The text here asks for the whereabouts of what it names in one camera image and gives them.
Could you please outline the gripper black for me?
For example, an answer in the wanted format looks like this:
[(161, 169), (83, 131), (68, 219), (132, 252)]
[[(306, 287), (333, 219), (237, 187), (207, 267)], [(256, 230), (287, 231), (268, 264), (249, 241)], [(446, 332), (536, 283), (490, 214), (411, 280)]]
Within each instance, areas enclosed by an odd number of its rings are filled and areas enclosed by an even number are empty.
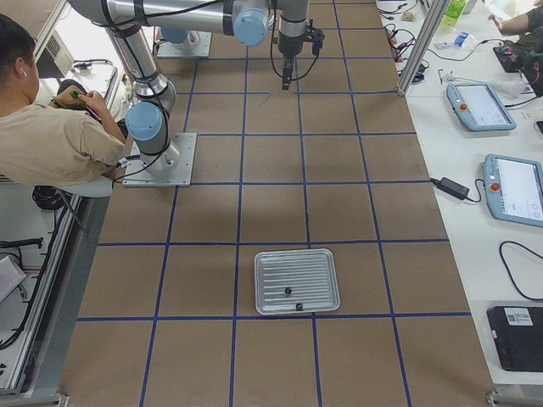
[[(313, 26), (313, 19), (291, 21), (279, 20), (278, 50), (285, 58), (294, 58), (302, 52), (305, 42), (311, 44), (311, 53), (315, 57), (320, 56), (325, 40), (325, 34), (321, 29)], [(282, 89), (288, 90), (292, 82), (294, 61), (284, 59), (282, 67)]]

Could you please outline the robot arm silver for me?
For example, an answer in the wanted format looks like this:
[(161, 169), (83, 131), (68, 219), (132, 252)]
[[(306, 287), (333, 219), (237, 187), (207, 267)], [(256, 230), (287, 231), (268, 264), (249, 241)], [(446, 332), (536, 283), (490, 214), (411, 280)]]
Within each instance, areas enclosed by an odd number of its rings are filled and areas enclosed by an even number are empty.
[(307, 17), (307, 1), (73, 1), (71, 6), (107, 31), (132, 80), (138, 102), (126, 114), (126, 128), (144, 170), (153, 175), (173, 169), (179, 160), (168, 129), (176, 92), (155, 64), (143, 27), (223, 34), (254, 47), (269, 35), (269, 26), (276, 26), (270, 49), (283, 56), (283, 67), (274, 72), (284, 90), (297, 79), (294, 61), (304, 44), (319, 56), (325, 39)]
[(173, 44), (182, 44), (184, 42), (197, 44), (200, 41), (200, 36), (197, 31), (161, 27), (160, 34), (167, 42)]

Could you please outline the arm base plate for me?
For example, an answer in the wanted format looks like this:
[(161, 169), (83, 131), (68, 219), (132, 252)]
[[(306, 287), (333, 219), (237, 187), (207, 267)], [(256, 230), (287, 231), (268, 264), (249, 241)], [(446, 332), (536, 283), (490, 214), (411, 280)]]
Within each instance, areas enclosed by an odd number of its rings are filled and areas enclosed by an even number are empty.
[(191, 185), (197, 134), (176, 133), (170, 146), (155, 157), (143, 155), (127, 163), (124, 187), (189, 187)]
[(157, 57), (159, 59), (207, 59), (210, 53), (211, 34), (197, 31), (200, 41), (197, 44), (173, 44), (163, 37), (158, 43)]

